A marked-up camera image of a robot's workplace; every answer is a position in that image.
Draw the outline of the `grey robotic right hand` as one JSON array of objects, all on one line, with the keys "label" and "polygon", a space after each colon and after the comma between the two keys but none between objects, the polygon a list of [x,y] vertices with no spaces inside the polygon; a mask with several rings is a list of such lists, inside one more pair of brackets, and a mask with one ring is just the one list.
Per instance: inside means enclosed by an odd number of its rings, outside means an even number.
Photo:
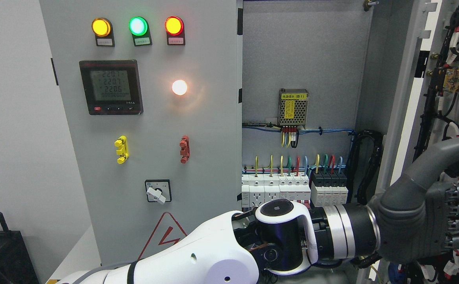
[{"label": "grey robotic right hand", "polygon": [[429,147],[369,207],[379,226],[377,250],[406,264],[459,249],[459,184],[441,185],[439,175],[459,160],[459,137]]}]

